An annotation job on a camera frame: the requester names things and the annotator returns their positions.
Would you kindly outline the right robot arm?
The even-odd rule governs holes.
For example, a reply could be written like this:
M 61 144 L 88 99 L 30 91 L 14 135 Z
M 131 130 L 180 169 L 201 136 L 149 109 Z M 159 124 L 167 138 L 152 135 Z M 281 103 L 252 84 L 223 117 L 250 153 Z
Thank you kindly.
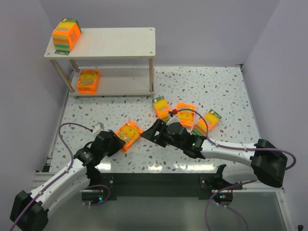
M 235 184 L 258 180 L 274 188 L 282 187 L 287 157 L 269 141 L 257 143 L 218 143 L 205 136 L 191 134 L 180 122 L 156 120 L 141 137 L 161 147 L 174 146 L 193 159 L 221 159 L 239 163 L 240 167 L 224 167 L 221 177 Z

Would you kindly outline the orange round sponge box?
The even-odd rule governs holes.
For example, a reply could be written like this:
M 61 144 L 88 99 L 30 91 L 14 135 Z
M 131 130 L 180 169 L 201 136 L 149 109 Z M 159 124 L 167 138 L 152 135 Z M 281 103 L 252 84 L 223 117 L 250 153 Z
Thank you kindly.
M 81 71 L 77 90 L 80 94 L 96 94 L 101 74 L 97 69 L 84 69 Z
M 177 104 L 177 116 L 179 118 L 179 121 L 182 126 L 191 129 L 194 124 L 194 115 L 195 113 L 192 110 L 196 109 L 195 105 L 187 104 L 187 103 L 181 103 L 178 102 Z
M 121 148 L 121 152 L 125 153 L 129 150 L 131 145 L 140 137 L 143 133 L 141 127 L 139 127 L 134 121 L 129 120 L 125 125 L 123 125 L 115 134 L 122 141 L 125 142 L 124 146 Z

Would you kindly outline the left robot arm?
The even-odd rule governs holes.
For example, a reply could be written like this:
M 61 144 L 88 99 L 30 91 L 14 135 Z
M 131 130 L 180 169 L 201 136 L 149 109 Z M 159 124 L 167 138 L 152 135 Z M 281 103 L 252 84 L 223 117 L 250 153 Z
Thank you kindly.
M 11 230 L 43 230 L 51 212 L 74 193 L 101 186 L 96 168 L 104 157 L 111 157 L 125 142 L 113 131 L 101 131 L 93 142 L 79 149 L 71 161 L 58 173 L 30 192 L 20 191 L 13 202 Z

